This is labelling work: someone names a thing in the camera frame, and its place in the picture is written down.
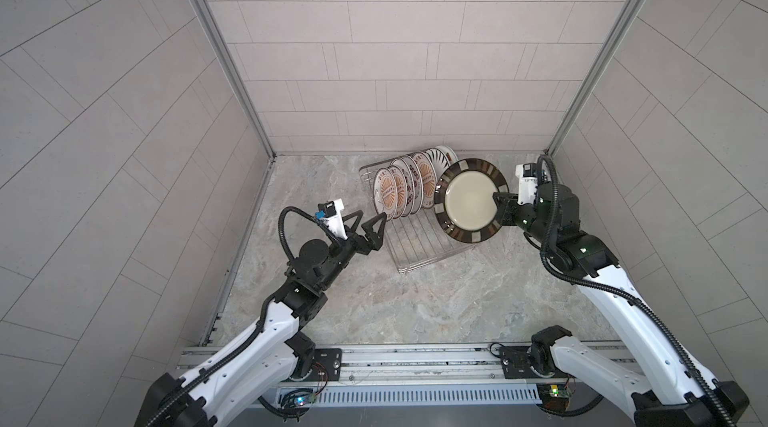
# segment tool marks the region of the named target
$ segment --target stack of plates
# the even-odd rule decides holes
[[[438,145],[423,152],[403,155],[379,169],[373,181],[376,212],[388,221],[412,215],[435,203],[438,179],[458,157],[449,146]]]

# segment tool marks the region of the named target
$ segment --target marble floor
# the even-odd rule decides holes
[[[514,166],[536,153],[475,153],[494,163],[516,190]],[[318,202],[342,198],[346,212],[374,214],[360,166],[388,156],[278,156],[240,269],[211,339],[224,345],[259,315],[279,287],[286,258],[277,239],[284,206],[315,212]],[[294,253],[323,238],[312,223],[286,218]],[[582,340],[618,336],[600,312],[570,284],[550,276],[522,232],[505,227],[454,257],[399,274],[385,249],[355,256],[326,291],[327,304],[303,332],[317,344],[527,341],[559,324]]]

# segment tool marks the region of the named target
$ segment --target tile wall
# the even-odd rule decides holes
[[[624,0],[209,0],[279,152],[541,150]]]
[[[0,0],[0,425],[133,425],[265,167],[188,0]]]
[[[648,303],[768,425],[768,0],[648,0],[555,154]]]

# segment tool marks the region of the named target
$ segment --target dish rack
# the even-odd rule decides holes
[[[373,180],[376,172],[382,167],[388,167],[396,158],[360,167],[362,188],[368,194],[371,204],[373,204]],[[471,243],[457,242],[448,237],[440,228],[433,209],[421,209],[408,217],[387,221],[384,229],[384,245],[389,250],[389,255],[392,256],[399,273],[424,267],[474,247]]]

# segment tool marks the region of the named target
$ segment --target plate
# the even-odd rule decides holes
[[[464,159],[442,174],[435,189],[435,215],[440,227],[464,243],[490,239],[502,228],[494,192],[508,192],[507,181],[492,163]]]
[[[398,218],[406,209],[406,177],[400,167],[395,165],[389,166],[389,172],[395,177],[395,187],[397,187],[397,207],[394,218]]]
[[[397,185],[395,177],[389,169],[379,169],[373,181],[373,205],[376,213],[386,213],[386,219],[391,221],[397,208]]]
[[[418,173],[416,162],[410,156],[403,155],[400,158],[406,163],[411,173],[411,179],[413,180],[413,205],[411,205],[411,213],[416,213],[422,209],[422,198],[424,197],[422,176]]]
[[[411,213],[411,208],[413,207],[414,194],[411,170],[402,159],[395,159],[389,165],[399,167],[402,175],[406,178],[406,205],[405,208],[403,208],[402,215],[400,217],[408,217],[408,215]]]
[[[429,161],[432,162],[432,166],[435,167],[435,178],[439,179],[443,172],[445,172],[448,167],[451,166],[451,162],[448,162],[448,158],[446,157],[445,153],[442,153],[435,147],[425,150],[424,153],[426,153],[427,157],[429,157]]]
[[[422,207],[431,209],[435,205],[435,184],[437,181],[435,178],[435,168],[424,152],[416,152],[412,155],[412,158],[416,162],[418,172],[422,176]]]
[[[450,162],[451,165],[458,162],[458,155],[456,155],[456,152],[454,152],[451,147],[447,145],[438,145],[435,148],[437,150],[440,150],[442,153],[446,154],[446,157],[448,158],[448,162]]]

